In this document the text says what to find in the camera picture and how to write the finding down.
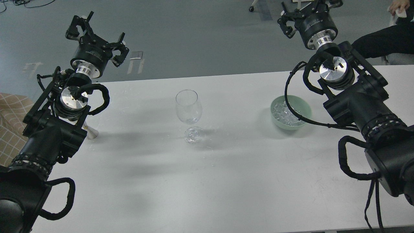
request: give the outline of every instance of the black cable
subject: black cable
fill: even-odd
[[[304,61],[299,62],[299,63],[295,66],[295,68],[293,68],[293,70],[290,72],[289,77],[287,78],[287,81],[286,81],[286,86],[285,86],[284,97],[285,97],[285,101],[286,101],[286,106],[289,108],[289,110],[292,112],[292,114],[293,114],[293,115],[295,115],[295,116],[298,118],[298,120],[302,120],[302,121],[304,121],[304,122],[306,122],[306,123],[310,123],[310,124],[314,124],[314,125],[319,125],[319,126],[326,126],[326,127],[328,127],[328,128],[346,129],[346,130],[351,130],[351,131],[356,131],[356,132],[359,132],[359,129],[358,129],[355,125],[350,125],[350,126],[342,127],[342,126],[339,126],[338,124],[325,124],[325,123],[320,123],[320,122],[313,121],[313,120],[311,120],[311,119],[308,119],[308,118],[306,118],[306,117],[304,117],[304,116],[300,115],[299,113],[297,113],[297,112],[296,112],[296,111],[292,108],[292,106],[289,104],[289,101],[288,101],[288,99],[287,99],[287,89],[288,89],[288,86],[289,86],[290,80],[293,78],[293,76],[296,74],[296,72],[297,72],[299,69],[301,69],[302,67],[304,67],[304,66],[308,67],[308,63],[306,63],[306,62],[304,62]]]
[[[378,225],[380,227],[381,233],[385,233],[383,220],[381,218],[381,208],[380,208],[380,184],[378,179],[375,180],[375,203],[377,206],[377,218],[378,218]]]
[[[73,206],[73,201],[75,199],[75,182],[70,178],[60,178],[56,180],[47,181],[47,185],[55,186],[57,184],[62,183],[68,183],[69,184],[69,191],[67,192],[67,200],[66,200],[66,206],[63,208],[63,210],[57,214],[50,213],[44,209],[40,211],[39,216],[48,219],[48,220],[58,220],[66,216],[70,209]]]
[[[23,5],[23,4],[26,4],[26,3],[29,3],[31,0],[27,0],[27,1],[25,1],[25,0],[13,0],[13,4],[15,5],[15,6],[20,6],[20,5]]]
[[[357,179],[357,180],[376,180],[381,177],[379,172],[373,172],[369,174],[361,174],[355,173],[351,171],[351,168],[348,166],[348,156],[347,156],[347,148],[346,143],[352,143],[356,146],[361,148],[367,149],[369,144],[358,140],[351,136],[344,136],[338,142],[338,159],[339,159],[339,167],[341,170],[349,177]]]
[[[364,214],[365,214],[365,221],[366,224],[368,224],[369,229],[371,230],[372,233],[374,233],[374,230],[372,229],[371,225],[369,224],[368,221],[368,216],[366,215],[366,211],[368,210],[369,204],[371,202],[371,197],[372,197],[372,193],[374,192],[374,185],[375,185],[375,181],[371,180],[371,185],[369,186],[369,191],[368,191],[368,199],[366,200],[366,205],[365,205],[365,209],[364,209]]]
[[[54,2],[55,0],[53,0],[53,1],[51,1],[51,2],[49,2],[48,4],[44,4],[44,5],[41,5],[41,6],[27,7],[27,6],[26,6],[26,4],[27,4],[27,3],[29,3],[29,2],[31,2],[31,1],[32,1],[32,0],[29,0],[28,2],[24,3],[24,7],[26,7],[26,8],[44,7],[44,6],[46,6],[46,5],[51,4],[51,3],[52,3],[52,2]]]
[[[7,1],[2,1],[2,3],[3,3],[3,5],[4,5],[4,10],[2,10],[0,13],[3,13],[3,12],[5,12],[6,10],[7,10],[7,6],[6,6],[6,3],[5,2],[8,2],[9,0],[7,0]]]
[[[110,100],[109,91],[104,85],[99,84],[99,83],[86,84],[86,85],[83,85],[83,86],[79,87],[79,89],[76,90],[75,95],[73,95],[73,98],[75,100],[77,100],[81,97],[81,94],[83,92],[86,92],[86,91],[89,91],[89,90],[100,90],[102,92],[103,104],[101,106],[97,107],[95,110],[90,111],[88,113],[88,115],[94,116],[94,115],[100,113],[101,111],[103,111],[105,108],[107,108],[109,106],[109,100]]]

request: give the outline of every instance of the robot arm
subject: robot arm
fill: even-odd
[[[93,12],[87,19],[74,16],[66,31],[66,38],[79,42],[70,62],[73,70],[57,67],[53,75],[38,75],[43,93],[24,118],[27,126],[23,135],[28,137],[28,141],[9,167],[0,167],[2,233],[28,233],[37,216],[57,220],[72,208],[74,181],[70,178],[47,179],[56,162],[67,162],[79,150],[87,135],[82,129],[87,115],[98,114],[109,104],[108,89],[101,84],[92,84],[91,79],[102,76],[109,60],[118,67],[129,52],[122,42],[124,33],[115,43],[94,34],[89,25],[92,15]],[[79,36],[77,26],[82,28],[83,36]],[[119,50],[120,55],[113,56],[115,50]],[[50,77],[52,81],[44,88],[40,79]],[[88,95],[94,90],[102,92],[104,103],[90,111]],[[69,184],[66,207],[57,214],[43,210],[51,188],[64,182]]]

